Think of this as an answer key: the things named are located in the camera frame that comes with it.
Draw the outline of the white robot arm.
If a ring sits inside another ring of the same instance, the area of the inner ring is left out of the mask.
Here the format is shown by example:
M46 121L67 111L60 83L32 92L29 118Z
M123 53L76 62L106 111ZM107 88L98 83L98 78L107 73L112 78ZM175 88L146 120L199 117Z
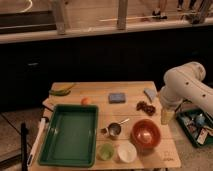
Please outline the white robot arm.
M167 125L184 99L213 116L213 88L203 83L206 70L199 62L189 62L169 69L159 92L162 105L161 124Z

